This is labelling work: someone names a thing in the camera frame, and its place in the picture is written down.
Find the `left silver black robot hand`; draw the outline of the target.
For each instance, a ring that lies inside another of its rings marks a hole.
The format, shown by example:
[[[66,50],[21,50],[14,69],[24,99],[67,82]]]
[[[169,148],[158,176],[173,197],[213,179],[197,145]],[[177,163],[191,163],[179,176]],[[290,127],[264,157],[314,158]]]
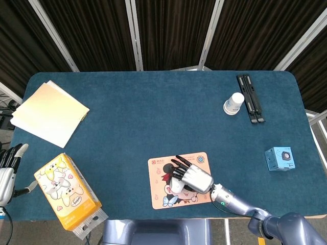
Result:
[[[1,208],[9,204],[12,198],[30,193],[38,184],[33,181],[29,186],[15,190],[16,174],[28,147],[27,143],[20,143],[8,150],[1,150]]]

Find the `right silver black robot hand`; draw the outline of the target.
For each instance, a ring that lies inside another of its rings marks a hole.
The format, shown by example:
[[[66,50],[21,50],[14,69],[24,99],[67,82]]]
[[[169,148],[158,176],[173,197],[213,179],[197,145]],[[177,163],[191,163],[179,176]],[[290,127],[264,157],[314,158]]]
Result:
[[[208,193],[214,184],[212,176],[185,158],[179,155],[176,155],[176,158],[177,160],[171,159],[171,162],[176,165],[172,170],[171,177],[181,181],[197,193]]]

